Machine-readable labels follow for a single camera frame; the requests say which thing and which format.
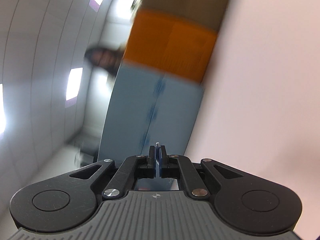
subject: orange panel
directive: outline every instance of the orange panel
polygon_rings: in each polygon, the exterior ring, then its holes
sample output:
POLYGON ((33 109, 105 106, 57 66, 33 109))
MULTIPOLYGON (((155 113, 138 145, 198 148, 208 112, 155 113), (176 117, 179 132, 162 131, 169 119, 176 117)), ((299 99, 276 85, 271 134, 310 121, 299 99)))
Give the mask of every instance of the orange panel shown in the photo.
POLYGON ((217 33, 181 18, 139 10, 124 59, 201 82, 217 33))

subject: gray ribbed plate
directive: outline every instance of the gray ribbed plate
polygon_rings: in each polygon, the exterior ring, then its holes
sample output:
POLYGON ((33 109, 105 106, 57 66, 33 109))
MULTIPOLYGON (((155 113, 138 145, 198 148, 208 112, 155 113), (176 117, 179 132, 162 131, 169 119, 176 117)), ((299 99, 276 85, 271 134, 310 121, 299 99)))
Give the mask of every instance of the gray ribbed plate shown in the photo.
POLYGON ((129 191, 105 201, 97 214, 73 230, 37 234, 22 228, 10 240, 299 240, 293 232, 258 237, 239 233, 221 222, 209 204, 187 198, 183 191, 129 191))

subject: blurry person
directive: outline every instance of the blurry person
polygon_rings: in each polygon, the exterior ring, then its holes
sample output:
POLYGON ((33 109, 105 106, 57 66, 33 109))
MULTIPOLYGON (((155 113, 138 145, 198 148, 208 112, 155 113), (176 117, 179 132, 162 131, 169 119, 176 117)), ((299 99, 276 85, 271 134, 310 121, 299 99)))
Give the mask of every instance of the blurry person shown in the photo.
POLYGON ((118 73, 124 49, 112 50, 101 46, 88 48, 84 57, 94 66, 102 67, 115 77, 118 73))

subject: triangular cutout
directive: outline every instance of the triangular cutout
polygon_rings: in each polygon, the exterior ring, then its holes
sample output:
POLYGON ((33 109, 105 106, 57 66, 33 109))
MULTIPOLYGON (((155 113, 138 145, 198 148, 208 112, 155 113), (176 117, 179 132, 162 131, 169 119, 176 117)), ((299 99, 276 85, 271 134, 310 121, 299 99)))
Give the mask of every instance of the triangular cutout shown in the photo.
POLYGON ((214 167, 225 179, 235 179, 243 177, 241 174, 228 170, 220 165, 214 165, 214 167))
POLYGON ((78 171, 76 173, 70 174, 69 176, 72 178, 78 179, 89 179, 102 165, 94 165, 90 168, 84 169, 82 171, 78 171))

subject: crosshair symbol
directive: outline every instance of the crosshair symbol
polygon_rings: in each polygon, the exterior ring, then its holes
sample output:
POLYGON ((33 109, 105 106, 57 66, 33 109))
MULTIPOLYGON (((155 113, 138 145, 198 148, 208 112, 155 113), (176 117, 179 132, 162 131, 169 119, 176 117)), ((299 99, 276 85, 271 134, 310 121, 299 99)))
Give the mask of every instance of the crosshair symbol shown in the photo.
POLYGON ((156 193, 156 194, 153 194, 153 195, 152 195, 152 197, 154 197, 154 198, 160 198, 160 197, 161 197, 161 195, 160 195, 160 194, 158 194, 158 193, 156 193))

